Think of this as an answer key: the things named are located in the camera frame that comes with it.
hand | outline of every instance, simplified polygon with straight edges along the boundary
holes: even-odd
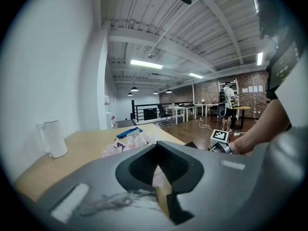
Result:
[[[236,140],[230,142],[229,146],[230,146],[230,149],[231,149],[232,152],[234,152],[235,154],[241,154]]]

ceiling beam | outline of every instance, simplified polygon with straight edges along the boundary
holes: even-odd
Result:
[[[197,83],[209,81],[209,80],[212,80],[212,79],[217,79],[217,78],[222,78],[222,77],[227,77],[227,76],[232,76],[232,75],[240,75],[240,74],[244,74],[244,73],[248,73],[248,72],[265,70],[266,67],[268,66],[268,64],[269,64],[269,62],[265,62],[260,66],[256,66],[256,64],[251,64],[250,66],[247,65],[246,67],[242,67],[242,66],[233,67],[233,68],[229,69],[229,71],[227,71],[227,69],[217,71],[215,75],[208,76],[205,79],[199,79],[199,80],[192,79],[191,81],[186,81],[184,84],[180,84],[180,85],[177,85],[177,86],[174,86],[174,87],[170,87],[169,89],[177,89],[177,88],[180,88],[180,87],[188,86],[188,85],[191,85],[191,84],[197,84]]]
[[[107,20],[108,0],[100,0],[100,9],[101,9],[101,11],[100,11],[101,12],[100,22],[102,22],[104,20]]]
[[[160,89],[161,85],[133,84],[133,86],[137,87],[137,88]],[[127,84],[127,83],[116,83],[115,87],[117,87],[117,88],[132,88],[132,86],[130,84]]]
[[[159,37],[158,41],[155,43],[155,45],[152,47],[151,51],[149,54],[151,54],[153,52],[153,50],[157,47],[157,45],[159,44],[159,42],[163,39],[164,35],[166,35],[166,33],[170,30],[170,28],[173,26],[173,24],[175,24],[180,18],[182,18],[182,16],[186,13],[186,11],[191,8],[193,5],[195,5],[195,3],[197,3],[199,0],[194,0],[190,5],[185,6],[185,9],[178,14],[178,16],[174,19],[174,21],[168,26],[168,28],[163,32],[163,34]]]
[[[93,3],[93,17],[94,27],[96,30],[102,29],[102,15],[101,15],[101,0],[92,0]]]
[[[236,36],[235,36],[235,34],[234,34],[234,32],[233,32],[233,30],[232,30],[232,28],[231,28],[227,18],[225,17],[223,12],[220,10],[220,8],[217,6],[217,4],[214,2],[214,0],[202,0],[202,1],[210,8],[210,10],[213,12],[213,14],[221,22],[221,24],[223,25],[223,27],[227,31],[227,34],[229,35],[232,44],[235,47],[235,50],[236,50],[236,53],[237,53],[237,55],[239,57],[240,63],[244,64],[239,43],[238,43],[238,41],[236,39]]]
[[[170,81],[163,81],[160,79],[147,79],[147,78],[133,78],[133,77],[114,77],[114,82],[131,82],[131,83],[148,83],[148,84],[157,84],[164,85],[168,84]]]
[[[159,40],[159,36],[134,29],[118,28],[116,30],[111,30],[109,40],[153,47]],[[200,71],[209,70],[215,72],[217,70],[207,59],[169,39],[162,38],[156,48],[178,57],[185,58],[186,60],[201,66]]]
[[[161,86],[160,88],[162,88],[162,87],[164,87],[164,86],[170,86],[170,84],[172,84],[173,82],[178,82],[178,83],[181,83],[183,80],[182,80],[183,78],[178,78],[178,79],[175,79],[175,80],[173,80],[173,81],[170,81],[170,82],[168,82],[166,85],[163,85],[163,86]]]
[[[110,69],[113,71],[138,71],[140,68],[141,72],[144,73],[156,73],[161,75],[167,75],[167,76],[174,76],[174,77],[184,77],[189,78],[187,74],[173,71],[169,69],[157,69],[157,68],[151,68],[151,67],[142,67],[142,66],[134,66],[131,64],[119,64],[119,63],[109,63]]]

white kettle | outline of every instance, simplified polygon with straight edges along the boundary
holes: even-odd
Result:
[[[49,153],[50,157],[57,158],[67,153],[59,120],[44,122],[41,126],[41,136],[45,152]]]

brick wall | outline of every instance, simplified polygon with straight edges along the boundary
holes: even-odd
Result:
[[[160,103],[180,103],[193,101],[193,88],[191,85],[172,90],[172,93],[160,93]]]
[[[250,106],[251,110],[245,111],[245,117],[254,117],[254,107],[256,111],[261,113],[256,113],[256,118],[259,118],[263,113],[264,109],[267,106],[266,101],[266,81],[268,78],[268,73],[266,71],[257,71],[251,73],[245,73],[240,75],[233,75],[228,77],[222,77],[218,79],[213,79],[209,81],[204,81],[198,84],[194,84],[194,95],[195,103],[200,102],[201,99],[205,100],[205,103],[213,103],[218,100],[218,82],[233,81],[237,79],[239,83],[240,91],[240,105],[241,106]],[[262,85],[263,92],[247,92],[242,93],[242,88],[248,88],[248,86],[259,86]],[[182,101],[192,101],[192,87],[191,85],[172,90],[172,93],[160,93],[159,100],[161,103],[170,103],[170,102],[182,102]]]

cable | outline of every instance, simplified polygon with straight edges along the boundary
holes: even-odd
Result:
[[[210,125],[208,125],[208,124],[201,124],[201,123],[200,123],[201,121],[203,121],[203,120],[202,120],[202,119],[196,120],[196,122],[199,123],[199,127],[201,127],[201,128],[208,128],[208,129],[210,129],[211,131],[214,131],[213,129],[211,129]]]
[[[199,127],[201,127],[201,128],[208,128],[211,131],[214,131],[213,129],[211,129],[210,125],[208,125],[208,124],[201,124],[201,121],[203,121],[201,118],[199,120],[196,120],[196,122],[199,123]]]

